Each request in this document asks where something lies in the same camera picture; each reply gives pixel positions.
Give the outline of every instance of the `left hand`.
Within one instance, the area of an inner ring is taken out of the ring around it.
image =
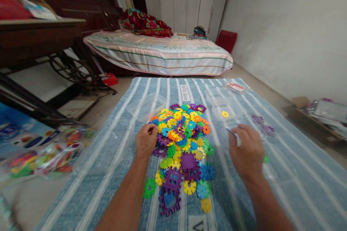
[[[157,143],[158,126],[146,124],[135,136],[136,157],[149,159]]]

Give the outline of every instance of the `bag of toy pieces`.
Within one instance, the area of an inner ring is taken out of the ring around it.
[[[93,128],[70,128],[41,150],[17,153],[2,163],[0,182],[30,175],[39,175],[45,179],[62,177],[72,171],[95,133]]]

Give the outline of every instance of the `right hand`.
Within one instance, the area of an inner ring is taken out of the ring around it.
[[[256,183],[264,178],[262,165],[265,152],[259,133],[248,125],[240,124],[231,130],[236,133],[241,145],[237,146],[235,134],[229,133],[229,152],[236,171],[246,183]]]

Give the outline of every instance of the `red stool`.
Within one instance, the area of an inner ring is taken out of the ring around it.
[[[237,38],[236,32],[229,32],[229,31],[222,30],[219,33],[216,44],[219,47],[222,47],[223,49],[225,49],[227,52],[231,53],[235,45],[236,38]]]

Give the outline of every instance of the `striped cloth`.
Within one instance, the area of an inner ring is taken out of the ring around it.
[[[232,57],[207,40],[156,38],[125,31],[97,32],[84,43],[109,62],[137,72],[158,75],[220,75],[232,68]]]
[[[142,204],[140,230],[254,230],[255,214],[247,191],[236,173],[226,151],[227,133],[224,122],[212,113],[207,97],[221,87],[227,79],[183,78],[135,78],[114,111],[100,130],[88,150],[84,167],[110,165],[121,159],[118,168],[107,173],[72,175],[56,198],[37,230],[93,230],[108,203],[126,175],[135,153],[133,134],[142,123],[132,118],[126,107],[135,100],[151,93],[166,98],[170,104],[203,104],[210,122],[210,143],[215,147],[213,156],[206,159],[216,170],[210,182],[212,205],[210,213],[204,214],[200,199],[187,196],[181,190],[181,210],[170,217],[160,216],[159,187],[151,199]],[[190,96],[183,101],[180,86],[186,85]],[[287,215],[298,230],[345,230],[347,221],[347,172],[329,155],[317,147],[297,128],[290,124],[268,102],[249,89],[235,99],[230,91],[222,95],[231,100],[230,111],[254,111],[266,117],[279,134],[271,139],[274,148],[266,153],[272,165],[272,173],[286,178],[286,172],[296,171],[297,177],[283,185],[274,185],[273,191]],[[126,140],[132,137],[129,148]],[[160,159],[152,156],[148,165],[148,178],[154,178]]]

